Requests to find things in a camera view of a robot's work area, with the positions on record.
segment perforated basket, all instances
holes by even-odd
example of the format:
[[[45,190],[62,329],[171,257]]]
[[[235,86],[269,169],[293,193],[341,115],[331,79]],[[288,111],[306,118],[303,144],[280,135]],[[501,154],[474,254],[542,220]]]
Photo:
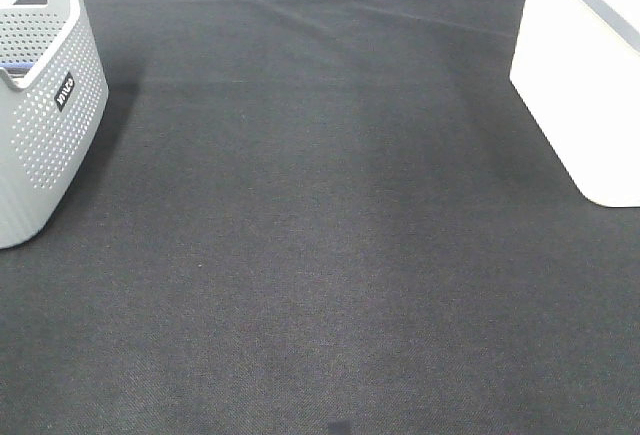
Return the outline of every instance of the perforated basket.
[[[0,6],[0,248],[45,225],[107,96],[82,0]]]

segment black label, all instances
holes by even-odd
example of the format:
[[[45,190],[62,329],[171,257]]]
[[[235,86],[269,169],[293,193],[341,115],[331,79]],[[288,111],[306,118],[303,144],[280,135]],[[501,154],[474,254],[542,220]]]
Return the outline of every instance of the black label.
[[[67,76],[64,78],[64,82],[62,82],[62,86],[58,93],[56,93],[55,101],[58,106],[58,110],[64,110],[64,106],[69,101],[69,97],[73,93],[73,89],[76,88],[76,81],[71,76],[71,72],[67,73]]]

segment white box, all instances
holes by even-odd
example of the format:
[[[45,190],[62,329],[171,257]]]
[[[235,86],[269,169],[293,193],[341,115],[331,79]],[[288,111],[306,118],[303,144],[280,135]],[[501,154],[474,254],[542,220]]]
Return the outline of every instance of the white box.
[[[511,80],[580,191],[640,206],[640,0],[526,0]]]

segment dark gray carpet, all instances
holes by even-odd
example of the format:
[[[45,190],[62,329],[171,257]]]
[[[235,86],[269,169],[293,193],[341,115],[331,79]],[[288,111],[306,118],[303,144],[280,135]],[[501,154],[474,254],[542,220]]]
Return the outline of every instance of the dark gray carpet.
[[[0,252],[0,433],[640,430],[640,212],[511,87],[523,1],[86,0],[111,98]]]

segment white container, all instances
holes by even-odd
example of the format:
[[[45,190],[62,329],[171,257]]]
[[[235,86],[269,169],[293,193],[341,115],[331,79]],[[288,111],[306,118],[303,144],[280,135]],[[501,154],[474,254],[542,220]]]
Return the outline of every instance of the white container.
[[[0,6],[0,248],[45,225],[107,96],[82,0]]]
[[[526,0],[511,80],[580,191],[640,206],[640,0]]]

